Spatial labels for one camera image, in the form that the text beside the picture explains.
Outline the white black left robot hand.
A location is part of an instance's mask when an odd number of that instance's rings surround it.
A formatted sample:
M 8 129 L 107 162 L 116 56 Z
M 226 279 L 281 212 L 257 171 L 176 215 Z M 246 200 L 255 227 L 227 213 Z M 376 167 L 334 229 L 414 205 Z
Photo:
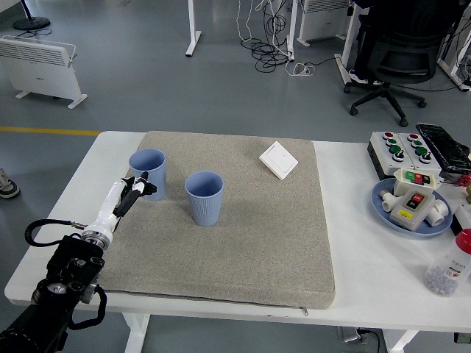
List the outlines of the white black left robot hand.
M 115 182 L 106 196 L 95 221 L 86 226 L 82 237 L 99 236 L 111 239 L 118 221 L 134 205 L 139 197 L 150 196 L 158 188 L 149 180 L 149 173 L 121 178 Z

